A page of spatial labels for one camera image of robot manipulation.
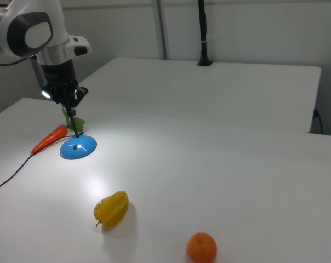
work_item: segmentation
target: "blue plastic lid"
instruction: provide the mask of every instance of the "blue plastic lid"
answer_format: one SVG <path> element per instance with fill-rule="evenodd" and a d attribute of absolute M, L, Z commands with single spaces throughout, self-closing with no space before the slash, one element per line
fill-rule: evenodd
<path fill-rule="evenodd" d="M 78 138 L 73 137 L 72 139 L 67 140 L 61 146 L 60 154 L 65 159 L 80 159 L 92 153 L 97 145 L 98 143 L 94 138 L 81 135 Z"/>

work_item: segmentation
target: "black pole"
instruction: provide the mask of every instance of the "black pole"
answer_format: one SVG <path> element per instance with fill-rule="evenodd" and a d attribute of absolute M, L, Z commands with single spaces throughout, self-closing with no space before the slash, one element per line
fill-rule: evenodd
<path fill-rule="evenodd" d="M 201 30 L 201 57 L 199 59 L 198 66 L 210 66 L 213 61 L 209 61 L 207 55 L 207 21 L 206 13 L 204 12 L 204 0 L 198 0 L 199 11 L 199 28 Z"/>

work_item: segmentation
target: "orange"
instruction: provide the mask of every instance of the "orange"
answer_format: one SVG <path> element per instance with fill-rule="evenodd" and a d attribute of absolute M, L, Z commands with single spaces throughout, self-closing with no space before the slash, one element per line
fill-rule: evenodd
<path fill-rule="evenodd" d="M 216 257 L 216 242 L 209 234 L 196 233 L 189 239 L 186 253 L 193 263 L 211 263 Z"/>

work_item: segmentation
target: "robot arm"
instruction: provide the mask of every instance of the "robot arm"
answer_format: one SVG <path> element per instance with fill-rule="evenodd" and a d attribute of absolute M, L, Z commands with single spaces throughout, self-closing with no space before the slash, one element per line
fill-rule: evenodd
<path fill-rule="evenodd" d="M 61 103 L 71 118 L 88 92 L 75 79 L 72 59 L 90 52 L 84 37 L 68 35 L 60 0 L 13 0 L 0 6 L 0 53 L 35 55 L 47 80 L 43 94 Z"/>

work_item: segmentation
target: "orange carrot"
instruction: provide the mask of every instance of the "orange carrot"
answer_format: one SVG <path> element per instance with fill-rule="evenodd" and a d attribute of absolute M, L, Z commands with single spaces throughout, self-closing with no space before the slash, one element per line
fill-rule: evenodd
<path fill-rule="evenodd" d="M 47 135 L 45 139 L 43 139 L 37 146 L 35 146 L 32 150 L 32 154 L 37 153 L 38 151 L 41 151 L 42 149 L 46 148 L 47 146 L 53 144 L 54 142 L 58 141 L 59 139 L 66 136 L 68 133 L 67 127 L 64 125 L 61 125 L 54 129 L 52 133 Z"/>

